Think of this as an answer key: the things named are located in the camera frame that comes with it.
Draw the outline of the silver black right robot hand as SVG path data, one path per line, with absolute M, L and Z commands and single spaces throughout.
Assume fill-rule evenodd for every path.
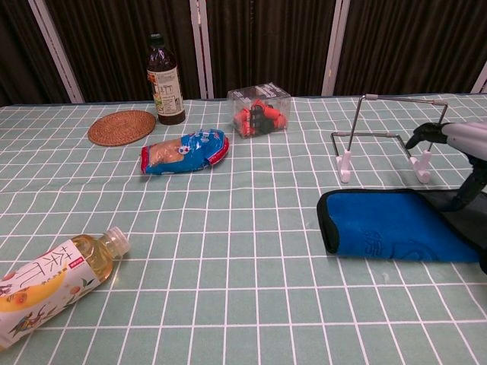
M 406 149 L 421 141 L 448 144 L 467 156 L 473 170 L 442 211 L 465 208 L 486 187 L 486 122 L 426 122 L 413 131 Z

